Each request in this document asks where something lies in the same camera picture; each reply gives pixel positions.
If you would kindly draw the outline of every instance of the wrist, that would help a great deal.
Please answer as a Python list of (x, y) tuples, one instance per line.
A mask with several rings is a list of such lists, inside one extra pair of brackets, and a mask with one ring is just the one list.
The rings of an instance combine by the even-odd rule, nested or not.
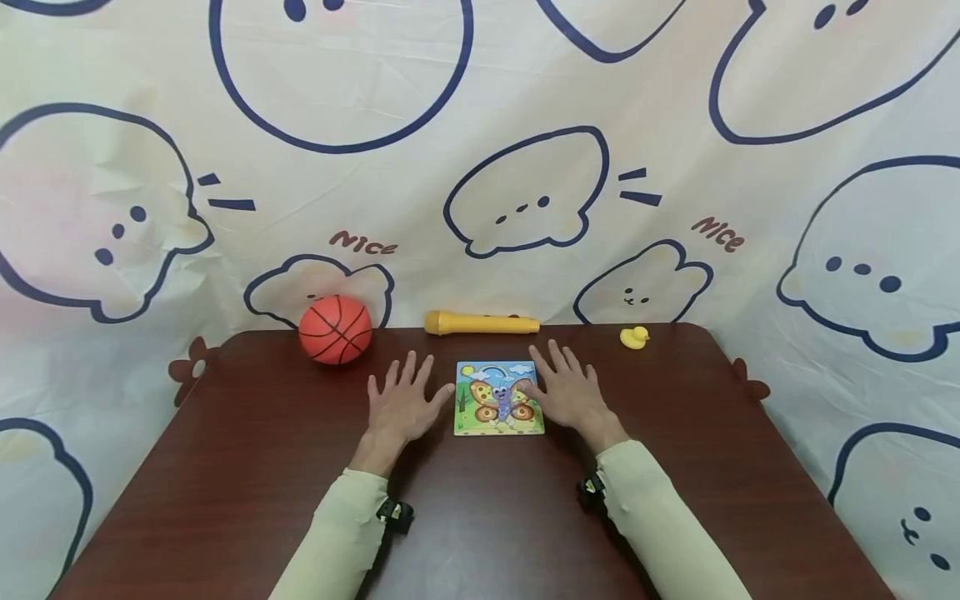
[(405, 446), (401, 438), (368, 430), (360, 438), (348, 468), (387, 479)]
[(620, 424), (620, 419), (608, 409), (584, 417), (577, 431), (594, 456), (630, 440), (630, 436)]

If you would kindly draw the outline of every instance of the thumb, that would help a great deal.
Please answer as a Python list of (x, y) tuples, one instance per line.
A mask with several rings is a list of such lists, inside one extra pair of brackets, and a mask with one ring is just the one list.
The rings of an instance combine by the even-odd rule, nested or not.
[(531, 397), (532, 399), (536, 400), (541, 404), (543, 404), (543, 400), (546, 398), (546, 393), (540, 388), (538, 388), (537, 386), (535, 386), (530, 381), (524, 381), (523, 383), (521, 383), (519, 385), (519, 389), (521, 392), (523, 392), (524, 394), (528, 395), (529, 397)]
[(437, 390), (437, 393), (433, 395), (433, 399), (430, 400), (430, 407), (434, 411), (440, 412), (440, 409), (444, 407), (444, 404), (447, 403), (453, 397), (454, 390), (457, 389), (457, 386), (452, 383), (447, 383), (441, 389)]

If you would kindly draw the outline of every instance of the white backdrop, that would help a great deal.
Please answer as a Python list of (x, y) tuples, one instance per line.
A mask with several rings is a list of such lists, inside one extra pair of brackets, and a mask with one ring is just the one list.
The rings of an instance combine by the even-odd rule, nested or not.
[(0, 0), (0, 597), (216, 347), (341, 292), (701, 324), (891, 588), (955, 598), (958, 35), (951, 0)]

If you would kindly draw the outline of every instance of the yellow toy microphone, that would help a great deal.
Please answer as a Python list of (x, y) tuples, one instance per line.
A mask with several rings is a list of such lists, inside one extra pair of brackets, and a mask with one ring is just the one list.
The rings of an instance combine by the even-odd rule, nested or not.
[(537, 333), (540, 322), (523, 317), (481, 317), (458, 315), (443, 310), (431, 310), (426, 314), (423, 328), (433, 335), (447, 333)]

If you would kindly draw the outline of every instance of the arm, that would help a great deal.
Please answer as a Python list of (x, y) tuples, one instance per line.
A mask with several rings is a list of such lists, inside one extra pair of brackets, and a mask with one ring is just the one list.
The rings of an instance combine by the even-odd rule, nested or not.
[(427, 356), (414, 378), (417, 355), (410, 352), (399, 381), (399, 361), (387, 371), (383, 392), (368, 382), (370, 424), (349, 467), (326, 492), (306, 536), (283, 571), (270, 600), (350, 600), (373, 566), (384, 524), (376, 511), (387, 499), (387, 478), (403, 448), (437, 420), (453, 394), (443, 386), (431, 402), (423, 388), (433, 366)]
[(607, 408), (593, 367), (581, 369), (570, 348), (561, 351), (553, 340), (549, 349), (554, 369), (530, 347), (548, 390), (531, 388), (529, 395), (547, 417), (575, 428), (597, 455), (607, 488), (607, 513), (663, 600), (749, 600), (733, 567), (656, 459), (630, 439)]

